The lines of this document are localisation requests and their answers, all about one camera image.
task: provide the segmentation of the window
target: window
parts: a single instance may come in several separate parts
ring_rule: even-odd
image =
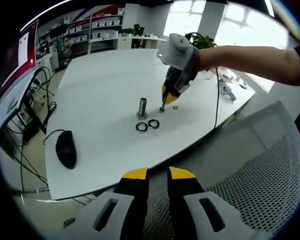
[[[288,30],[273,18],[249,7],[228,2],[214,41],[219,46],[270,46],[285,49],[288,37]],[[271,90],[273,81],[247,74],[267,93]]]
[[[170,6],[163,35],[172,33],[185,35],[197,32],[206,5],[205,0],[176,1]]]

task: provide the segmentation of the floor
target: floor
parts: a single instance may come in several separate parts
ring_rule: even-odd
[[[66,70],[62,70],[54,74],[51,78],[49,91],[53,94],[56,92],[59,83]],[[40,120],[43,120],[47,114],[47,99],[43,96],[46,92],[42,89],[36,91],[33,95],[37,101],[44,102],[44,106],[36,103],[33,108]],[[22,153],[29,160],[30,164],[37,170],[40,176],[47,178],[46,165],[45,165],[45,147],[43,140],[45,135],[39,131],[27,145],[22,149]],[[31,167],[28,162],[23,158],[22,162]],[[38,188],[46,188],[47,186],[41,182],[36,176],[29,173],[26,169],[22,169],[22,183],[23,189],[33,190]],[[89,194],[87,196],[76,197],[77,201],[83,204],[90,202],[95,196]],[[14,197],[17,205],[22,210],[26,218],[31,222],[40,233],[47,233],[60,230],[64,227],[64,221],[75,218],[78,210],[83,205],[73,199],[54,201],[51,200],[49,192],[43,193],[27,193],[22,196]]]

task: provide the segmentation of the black rubber o-ring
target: black rubber o-ring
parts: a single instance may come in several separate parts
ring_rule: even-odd
[[[141,129],[139,128],[140,125],[144,125],[144,126],[145,126],[145,129],[144,129],[144,130],[141,130]],[[148,131],[148,125],[145,124],[144,122],[139,122],[139,123],[137,123],[137,124],[135,125],[135,129],[136,129],[138,132],[140,132],[140,133],[145,133],[146,131]]]
[[[160,126],[160,122],[158,120],[151,119],[148,121],[148,125],[153,129],[157,129]]]

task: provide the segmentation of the white table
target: white table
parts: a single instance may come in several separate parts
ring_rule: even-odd
[[[57,108],[47,135],[71,130],[77,151],[74,169],[65,168],[56,154],[56,132],[46,141],[45,161],[52,199],[71,198],[117,183],[126,172],[153,167],[184,150],[214,128],[217,77],[200,72],[191,87],[165,112],[161,89],[168,66],[155,49],[113,50],[76,58],[68,66],[57,92]],[[228,84],[232,101],[220,94],[217,125],[253,95],[237,83]],[[139,99],[147,98],[148,118],[158,129],[136,131]]]
[[[123,49],[131,49],[131,44],[133,39],[140,39],[145,42],[145,48],[146,49],[157,49],[158,43],[166,42],[167,40],[157,37],[149,37],[149,36],[120,36],[120,37],[112,37],[112,38],[106,38],[106,37],[99,37],[91,39],[88,43],[88,54],[91,54],[92,50],[92,44],[101,42],[101,41],[109,41],[113,40],[113,48],[115,50],[123,50]]]
[[[0,99],[0,130],[12,119],[19,111],[22,100],[32,83],[36,69],[30,71],[29,74],[16,80],[12,86],[4,93]]]

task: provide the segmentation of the metal part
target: metal part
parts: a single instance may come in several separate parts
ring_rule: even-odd
[[[145,120],[147,118],[146,106],[147,99],[145,97],[140,98],[139,111],[136,113],[139,120]]]
[[[152,129],[157,129],[160,126],[160,122],[156,119],[151,119],[151,120],[148,121],[148,125]]]
[[[145,129],[140,129],[140,126],[143,125],[145,127]],[[139,133],[145,133],[146,131],[148,131],[148,125],[144,122],[139,122],[135,125],[135,129],[139,132]]]
[[[166,105],[166,102],[163,101],[162,102],[162,106],[159,108],[160,112],[164,112],[165,111],[165,105]]]

